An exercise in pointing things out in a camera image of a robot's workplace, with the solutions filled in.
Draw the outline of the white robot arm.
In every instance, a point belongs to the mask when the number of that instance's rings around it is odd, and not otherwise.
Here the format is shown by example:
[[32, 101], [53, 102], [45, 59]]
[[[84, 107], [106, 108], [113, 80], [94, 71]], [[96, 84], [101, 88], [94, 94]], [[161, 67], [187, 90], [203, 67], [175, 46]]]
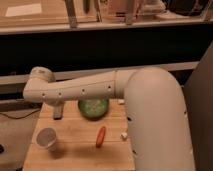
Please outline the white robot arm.
[[196, 171], [183, 91], [162, 68], [114, 70], [57, 82], [51, 70], [35, 67], [23, 96], [51, 106], [68, 100], [122, 99], [136, 171]]

